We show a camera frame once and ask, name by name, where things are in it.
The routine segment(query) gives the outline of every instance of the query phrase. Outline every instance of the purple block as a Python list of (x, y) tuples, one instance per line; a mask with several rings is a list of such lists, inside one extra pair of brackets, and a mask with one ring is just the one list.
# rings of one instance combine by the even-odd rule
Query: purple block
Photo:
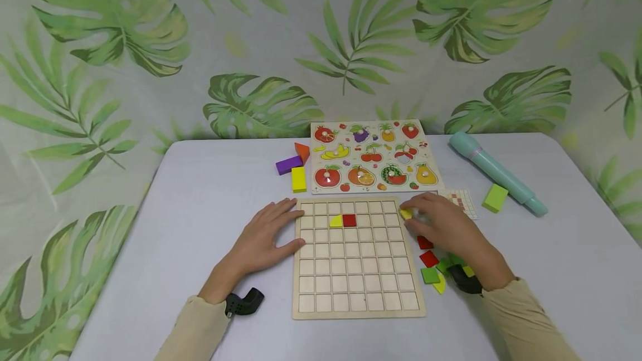
[(276, 164), (277, 164), (277, 170), (279, 171), (279, 175), (290, 173), (292, 171), (292, 167), (303, 166), (303, 162), (301, 162), (301, 158), (299, 157), (292, 157), (290, 159), (285, 159), (281, 162), (277, 162)]

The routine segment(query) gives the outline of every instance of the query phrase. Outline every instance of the wooden puzzle board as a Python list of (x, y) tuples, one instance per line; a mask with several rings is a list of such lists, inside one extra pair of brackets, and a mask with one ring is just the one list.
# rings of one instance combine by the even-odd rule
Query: wooden puzzle board
[(312, 193), (444, 189), (417, 119), (312, 123)]
[[(305, 215), (295, 235), (307, 244), (295, 255), (293, 319), (426, 316), (396, 198), (300, 199), (296, 207)], [(330, 228), (337, 215), (356, 226)]]

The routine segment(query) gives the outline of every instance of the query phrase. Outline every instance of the hand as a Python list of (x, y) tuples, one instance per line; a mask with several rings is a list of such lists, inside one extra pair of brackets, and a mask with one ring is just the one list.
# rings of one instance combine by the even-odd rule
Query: hand
[(406, 227), (466, 261), (486, 290), (501, 289), (515, 280), (502, 254), (459, 206), (426, 192), (404, 202), (401, 208), (417, 208), (425, 213), (430, 218), (430, 225), (412, 218), (405, 222)]
[(286, 198), (276, 204), (270, 202), (258, 211), (232, 250), (212, 269), (198, 296), (211, 304), (223, 302), (246, 274), (270, 268), (303, 247), (305, 240), (302, 238), (283, 247), (277, 247), (274, 242), (283, 226), (303, 216), (303, 211), (289, 212), (295, 204), (295, 198)]

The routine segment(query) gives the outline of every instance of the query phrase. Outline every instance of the sleeve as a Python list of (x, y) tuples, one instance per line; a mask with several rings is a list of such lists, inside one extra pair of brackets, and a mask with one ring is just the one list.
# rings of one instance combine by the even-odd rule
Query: sleeve
[(580, 360), (524, 280), (518, 278), (503, 289), (483, 290), (482, 296), (513, 361)]
[(154, 361), (210, 361), (230, 321), (225, 306), (192, 295)]

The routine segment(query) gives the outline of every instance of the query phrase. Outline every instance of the leaf-print backdrop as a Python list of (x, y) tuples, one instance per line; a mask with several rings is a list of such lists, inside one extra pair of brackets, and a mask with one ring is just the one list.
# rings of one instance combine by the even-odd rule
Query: leaf-print backdrop
[(539, 130), (642, 242), (640, 5), (3, 0), (0, 361), (71, 353), (177, 140)]

